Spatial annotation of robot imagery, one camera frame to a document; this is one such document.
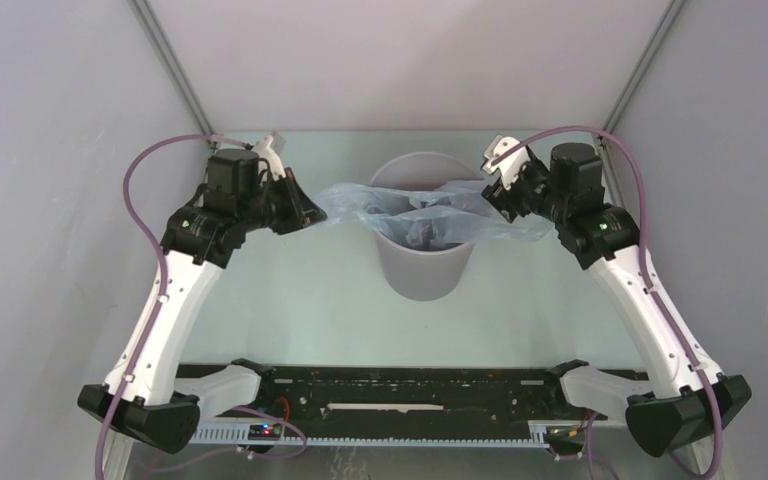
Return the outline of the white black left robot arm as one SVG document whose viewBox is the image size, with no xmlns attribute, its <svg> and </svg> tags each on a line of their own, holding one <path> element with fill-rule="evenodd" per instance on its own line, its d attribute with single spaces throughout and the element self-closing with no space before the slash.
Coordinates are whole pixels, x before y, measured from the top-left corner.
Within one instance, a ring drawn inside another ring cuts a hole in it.
<svg viewBox="0 0 768 480">
<path fill-rule="evenodd" d="M 264 416 L 275 388 L 253 363 L 233 362 L 200 378 L 177 375 L 185 343 L 214 284 L 249 233 L 293 233 L 325 220 L 291 169 L 268 146 L 221 149 L 207 179 L 168 220 L 155 284 L 129 342 L 101 384 L 78 405 L 118 433 L 166 453 L 181 451 L 199 422 L 241 406 Z"/>
</svg>

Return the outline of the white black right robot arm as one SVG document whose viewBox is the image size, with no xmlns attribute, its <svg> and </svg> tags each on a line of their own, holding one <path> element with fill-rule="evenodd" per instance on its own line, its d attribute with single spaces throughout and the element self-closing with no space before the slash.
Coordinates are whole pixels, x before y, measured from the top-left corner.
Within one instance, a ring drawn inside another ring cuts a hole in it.
<svg viewBox="0 0 768 480">
<path fill-rule="evenodd" d="M 678 313 L 623 208 L 605 201 L 602 160 L 584 143 L 552 148 L 544 164 L 529 147 L 498 135 L 482 170 L 497 175 L 483 197 L 509 222 L 551 221 L 562 246 L 614 305 L 640 354 L 646 380 L 628 380 L 584 361 L 549 370 L 545 411 L 566 418 L 579 407 L 621 420 L 641 449 L 661 457 L 722 431 L 748 403 L 741 375 L 727 376 Z"/>
</svg>

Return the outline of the light blue plastic trash bag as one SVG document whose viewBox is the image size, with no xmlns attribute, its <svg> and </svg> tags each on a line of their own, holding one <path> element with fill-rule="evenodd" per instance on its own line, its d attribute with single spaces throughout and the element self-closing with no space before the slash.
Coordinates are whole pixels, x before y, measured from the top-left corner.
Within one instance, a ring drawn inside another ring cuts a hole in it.
<svg viewBox="0 0 768 480">
<path fill-rule="evenodd" d="M 416 251 L 442 251 L 489 240 L 536 242 L 554 225 L 539 216 L 508 222 L 482 197 L 482 180 L 449 181 L 434 190 L 335 184 L 314 196 L 327 215 L 321 225 L 358 224 Z"/>
</svg>

